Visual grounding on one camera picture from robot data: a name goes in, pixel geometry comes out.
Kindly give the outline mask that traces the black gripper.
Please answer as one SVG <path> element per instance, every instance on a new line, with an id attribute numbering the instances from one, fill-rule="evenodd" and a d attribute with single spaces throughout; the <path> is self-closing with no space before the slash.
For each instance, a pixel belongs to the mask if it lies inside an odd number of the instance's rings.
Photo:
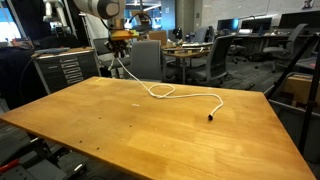
<path id="1" fill-rule="evenodd" d="M 127 42 L 125 40 L 108 40 L 104 43 L 104 46 L 108 49 L 112 56 L 115 56 L 116 51 L 120 51 L 121 58 L 128 56 Z"/>

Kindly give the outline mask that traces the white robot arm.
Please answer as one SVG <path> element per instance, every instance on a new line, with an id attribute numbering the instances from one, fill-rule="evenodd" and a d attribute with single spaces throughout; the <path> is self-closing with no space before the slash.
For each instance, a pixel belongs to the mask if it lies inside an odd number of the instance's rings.
<path id="1" fill-rule="evenodd" d="M 126 0 L 73 0 L 84 13 L 106 20 L 108 27 L 108 47 L 115 57 L 124 50 L 125 36 L 124 11 Z"/>

